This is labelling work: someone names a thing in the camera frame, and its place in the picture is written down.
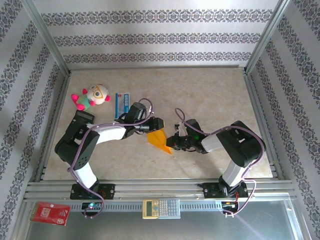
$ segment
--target beige marble floor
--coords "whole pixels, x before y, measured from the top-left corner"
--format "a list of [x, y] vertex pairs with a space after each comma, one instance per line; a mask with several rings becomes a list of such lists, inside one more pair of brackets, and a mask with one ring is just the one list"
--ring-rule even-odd
[[[86, 70], [72, 73], [53, 146], [75, 114], [71, 94], [80, 94], [82, 88], [92, 84], [103, 84], [111, 95], [110, 102], [89, 109], [96, 117], [96, 124], [113, 121], [115, 93], [130, 92], [131, 104], [140, 98], [149, 98], [153, 102], [155, 116], [165, 121], [167, 137], [174, 134], [174, 124], [179, 121], [174, 111], [176, 107], [185, 112], [187, 119], [195, 118], [205, 132], [241, 120], [259, 133], [241, 69]], [[90, 159], [91, 168], [99, 179], [218, 178], [229, 162], [224, 149], [209, 154], [173, 151], [170, 155], [149, 144], [146, 135], [137, 134], [125, 140], [98, 144]], [[72, 179], [67, 168], [53, 147], [44, 179]], [[266, 155], [247, 177], [272, 177]]]

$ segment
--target patterned wallpaper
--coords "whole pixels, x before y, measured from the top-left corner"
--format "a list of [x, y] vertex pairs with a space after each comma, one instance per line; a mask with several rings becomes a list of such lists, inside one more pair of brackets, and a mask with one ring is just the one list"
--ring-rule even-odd
[[251, 72], [282, 171], [320, 239], [320, 2], [293, 0]]
[[37, 170], [64, 76], [19, 0], [0, 0], [0, 240]]
[[244, 67], [277, 2], [34, 1], [70, 69]]

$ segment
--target calculator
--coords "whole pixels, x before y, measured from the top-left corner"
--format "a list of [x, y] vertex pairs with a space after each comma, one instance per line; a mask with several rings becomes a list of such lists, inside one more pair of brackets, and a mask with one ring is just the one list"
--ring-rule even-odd
[[143, 200], [143, 219], [179, 219], [180, 200], [178, 198], [159, 198]]

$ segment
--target stuffed doll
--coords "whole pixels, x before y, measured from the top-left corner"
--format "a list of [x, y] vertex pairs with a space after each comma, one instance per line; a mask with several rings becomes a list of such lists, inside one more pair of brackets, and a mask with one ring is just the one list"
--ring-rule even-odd
[[87, 110], [90, 106], [103, 104], [105, 101], [110, 101], [108, 90], [101, 84], [93, 85], [88, 90], [82, 90], [82, 96], [76, 94], [71, 95], [76, 109], [80, 111]]

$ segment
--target red card package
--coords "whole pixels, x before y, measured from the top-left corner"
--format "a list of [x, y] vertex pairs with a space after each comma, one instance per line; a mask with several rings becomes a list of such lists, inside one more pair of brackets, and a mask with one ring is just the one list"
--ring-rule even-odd
[[70, 213], [70, 206], [37, 202], [32, 211], [30, 221], [65, 226]]

